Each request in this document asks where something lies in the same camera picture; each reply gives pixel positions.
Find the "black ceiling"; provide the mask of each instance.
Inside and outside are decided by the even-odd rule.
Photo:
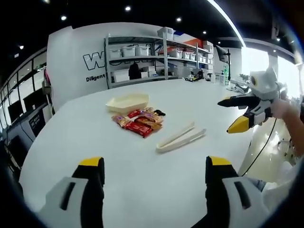
[[[243,37],[271,40],[273,17],[262,0],[216,0]],[[167,26],[194,37],[215,41],[235,37],[226,20],[206,0],[14,0],[0,3],[0,80],[26,58],[47,45],[48,35],[66,26],[74,28],[105,22],[139,22]],[[126,5],[132,10],[125,12]],[[61,15],[67,20],[61,21]],[[175,19],[182,17],[182,22]],[[290,49],[282,39],[279,45]]]

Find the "person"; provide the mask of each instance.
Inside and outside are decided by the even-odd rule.
[[[292,184],[299,172],[304,154],[304,124],[300,119],[299,111],[283,99],[276,99],[271,105],[274,118],[282,119],[291,136],[295,155],[299,157],[297,164],[282,174],[277,182],[264,182],[249,178],[250,181],[262,192],[263,202],[269,211],[273,212],[288,196]]]

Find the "metal shelf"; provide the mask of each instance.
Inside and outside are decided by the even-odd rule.
[[[149,81],[153,81],[156,80],[158,81],[159,79],[166,79],[165,76],[155,76],[155,77],[144,77],[144,78],[138,78],[138,79],[133,79],[133,80],[128,80],[128,81],[122,81],[122,82],[115,82],[112,83],[113,87],[119,87],[119,86],[126,86],[126,85],[130,85],[130,84],[136,84],[136,83],[141,83],[141,82],[149,82]]]
[[[181,42],[178,42],[178,41],[175,41],[175,40],[167,40],[167,45],[168,46],[173,46],[173,47],[177,47],[177,48],[186,48],[188,50],[191,50],[191,51],[196,51],[196,47],[195,46],[192,46],[190,44],[185,44],[185,43],[181,43]],[[198,48],[198,50],[204,54],[211,54],[209,51],[207,51],[206,49],[203,49],[203,48]]]
[[[136,60],[136,59],[164,59],[164,56],[130,56],[110,59],[110,62],[121,62],[126,60]]]
[[[176,57],[168,57],[168,60],[176,60],[176,61],[182,61],[182,62],[196,63],[196,60],[185,59],[185,58],[176,58]],[[208,63],[204,63],[204,62],[199,62],[199,64],[208,65]]]
[[[109,37],[109,44],[127,43],[162,43],[161,37],[139,37],[139,36],[114,36]]]

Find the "floor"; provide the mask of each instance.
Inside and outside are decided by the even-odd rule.
[[[293,163],[290,159],[292,150],[289,148],[288,143],[290,135],[282,120],[278,119],[275,126],[274,123],[275,119],[271,118],[263,123],[262,126],[255,126],[251,144],[238,171],[239,175],[243,175],[246,172],[246,176],[274,182],[282,170],[291,167],[291,163]],[[278,145],[279,141],[283,139],[287,142],[282,142]]]

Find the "white table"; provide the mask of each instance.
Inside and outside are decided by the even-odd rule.
[[[111,120],[106,102],[130,92],[150,96],[149,106],[165,112],[163,128],[146,139]],[[229,159],[239,169],[252,131],[228,134],[244,110],[217,105],[232,92],[211,82],[180,80],[129,85],[65,104],[34,141],[20,183],[25,201],[38,211],[45,195],[71,176],[85,158],[105,161],[103,220],[106,228],[187,228],[206,213],[205,161]],[[177,150],[157,154],[156,143],[191,121],[207,136]]]

